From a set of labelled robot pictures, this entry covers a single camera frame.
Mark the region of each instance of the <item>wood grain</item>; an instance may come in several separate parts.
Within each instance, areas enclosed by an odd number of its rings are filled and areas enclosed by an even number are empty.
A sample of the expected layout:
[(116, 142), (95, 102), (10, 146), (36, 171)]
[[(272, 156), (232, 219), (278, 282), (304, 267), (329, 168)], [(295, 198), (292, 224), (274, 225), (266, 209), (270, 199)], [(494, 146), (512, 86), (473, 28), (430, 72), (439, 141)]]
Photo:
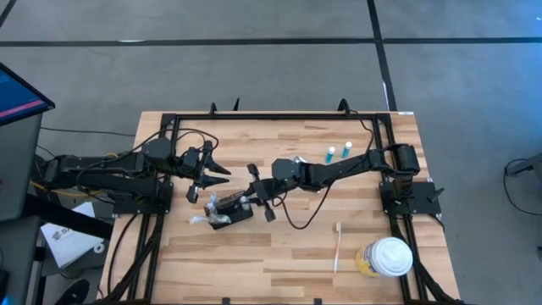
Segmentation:
[[(161, 115), (160, 112), (141, 115), (135, 144), (158, 130)], [(391, 113), (391, 118), (395, 140), (417, 149), (422, 171), (416, 180), (426, 180), (429, 172), (414, 116)], [(213, 192), (221, 197), (246, 189), (252, 180), (246, 170), (248, 163), (257, 164), (261, 176), (269, 177), (271, 163), (276, 158), (300, 155), (309, 162), (322, 163), (328, 146), (334, 145), (340, 151), (346, 141), (353, 143), (351, 155), (363, 153), (370, 134), (358, 121), (193, 120), (183, 121), (181, 127), (216, 135), (220, 145), (213, 156), (232, 176), (228, 184), (201, 191), (198, 204), (194, 205), (185, 200), (190, 182), (173, 179), (174, 201), (163, 227), (152, 302), (217, 303), (222, 297), (230, 297), (233, 303), (310, 303), (314, 297), (320, 297), (326, 303), (402, 303), (397, 279), (368, 278), (359, 274), (354, 264), (360, 247), (390, 236), (379, 198), (378, 173), (337, 181), (306, 230), (291, 228), (282, 208), (275, 209), (277, 219), (272, 223), (266, 222), (262, 209), (255, 208), (253, 218), (218, 231), (205, 224), (189, 224), (194, 215), (203, 215), (203, 204)], [(177, 148), (182, 152), (201, 142), (200, 136), (189, 135)], [(290, 216), (298, 224), (306, 222), (322, 195), (292, 191), (286, 199)], [(115, 221), (112, 245), (118, 242), (129, 218), (125, 215)], [(334, 277), (338, 221), (342, 223), (343, 238), (339, 271)], [(122, 240), (113, 268), (113, 284), (133, 261), (140, 223), (138, 217)], [(442, 229), (425, 216), (414, 218), (414, 228), (425, 266), (446, 292), (459, 297)], [(112, 250), (110, 247), (106, 265)], [(144, 271), (140, 276), (139, 296), (147, 278), (147, 268), (141, 270)], [(103, 291), (107, 276), (105, 268)], [(415, 293), (411, 274), (409, 279)]]

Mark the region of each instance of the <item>small bottle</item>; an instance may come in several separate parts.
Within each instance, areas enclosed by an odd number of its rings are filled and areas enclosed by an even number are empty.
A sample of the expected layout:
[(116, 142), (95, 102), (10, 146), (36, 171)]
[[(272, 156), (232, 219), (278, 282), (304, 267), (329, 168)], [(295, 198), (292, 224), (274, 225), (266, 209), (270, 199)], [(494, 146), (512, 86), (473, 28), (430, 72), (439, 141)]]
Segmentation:
[(340, 156), (341, 158), (346, 158), (348, 157), (348, 153), (350, 153), (350, 149), (352, 148), (352, 142), (347, 142), (345, 144), (345, 148), (342, 150), (342, 155)]
[(325, 156), (325, 163), (331, 163), (331, 158), (333, 157), (334, 152), (335, 152), (335, 147), (328, 148), (328, 154)]

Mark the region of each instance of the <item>wooden tabletop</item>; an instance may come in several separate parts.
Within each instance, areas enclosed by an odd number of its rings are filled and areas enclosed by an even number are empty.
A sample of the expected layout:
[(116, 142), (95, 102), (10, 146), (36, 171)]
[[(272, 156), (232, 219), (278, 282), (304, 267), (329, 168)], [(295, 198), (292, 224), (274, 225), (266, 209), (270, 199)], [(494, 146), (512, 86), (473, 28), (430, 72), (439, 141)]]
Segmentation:
[[(422, 170), (415, 180), (426, 180), (429, 172), (414, 115), (390, 115), (395, 141), (412, 144), (417, 150)], [(135, 144), (159, 129), (161, 116), (160, 112), (142, 113)], [(181, 127), (217, 136), (220, 144), (213, 157), (232, 175), (230, 183), (200, 191), (198, 204), (185, 199), (191, 181), (174, 179), (174, 200), (163, 227), (153, 303), (217, 303), (222, 297), (230, 297), (233, 303), (312, 303), (316, 297), (324, 303), (402, 303), (398, 279), (369, 278), (359, 274), (354, 263), (360, 247), (390, 236), (390, 224), (379, 196), (379, 173), (335, 182), (322, 209), (305, 230), (293, 229), (282, 208), (275, 209), (277, 219), (271, 223), (266, 222), (263, 208), (255, 207), (254, 217), (222, 230), (213, 230), (207, 224), (189, 224), (192, 216), (204, 214), (203, 204), (212, 192), (223, 197), (248, 187), (252, 181), (246, 169), (249, 163), (256, 164), (261, 177), (266, 178), (271, 176), (270, 166), (276, 158), (302, 156), (308, 162), (323, 163), (329, 146), (340, 152), (347, 141), (353, 144), (351, 156), (363, 153), (370, 134), (359, 121), (186, 120)], [(200, 136), (188, 135), (179, 142), (177, 151), (201, 143)], [(285, 201), (292, 219), (304, 224), (322, 195), (289, 192)], [(129, 218), (124, 215), (115, 221), (111, 245), (118, 242)], [(335, 224), (339, 221), (343, 236), (339, 271), (334, 277)], [(131, 224), (119, 246), (113, 286), (133, 262), (140, 223), (141, 216)], [(423, 264), (448, 294), (459, 297), (442, 228), (424, 215), (415, 216), (413, 223)], [(106, 266), (112, 251), (110, 247)], [(141, 270), (138, 296), (143, 294), (147, 276), (146, 266)], [(107, 276), (105, 268), (102, 291), (107, 290)], [(409, 277), (414, 292), (413, 277)]]

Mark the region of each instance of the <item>white lid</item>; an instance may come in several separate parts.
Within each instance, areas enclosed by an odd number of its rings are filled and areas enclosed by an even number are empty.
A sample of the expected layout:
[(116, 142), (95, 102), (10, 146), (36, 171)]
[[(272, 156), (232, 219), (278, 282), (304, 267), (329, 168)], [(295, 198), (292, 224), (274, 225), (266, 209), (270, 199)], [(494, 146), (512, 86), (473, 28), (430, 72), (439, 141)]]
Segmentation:
[(384, 276), (405, 275), (412, 267), (412, 251), (399, 238), (383, 238), (373, 245), (371, 265)]

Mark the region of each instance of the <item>computer screen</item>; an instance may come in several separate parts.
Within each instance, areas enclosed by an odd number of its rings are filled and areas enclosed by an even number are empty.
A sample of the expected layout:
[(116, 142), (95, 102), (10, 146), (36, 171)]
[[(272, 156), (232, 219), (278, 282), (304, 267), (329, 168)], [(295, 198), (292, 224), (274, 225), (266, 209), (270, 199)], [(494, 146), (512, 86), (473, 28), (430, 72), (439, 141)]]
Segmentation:
[(54, 108), (54, 103), (0, 64), (0, 125)]

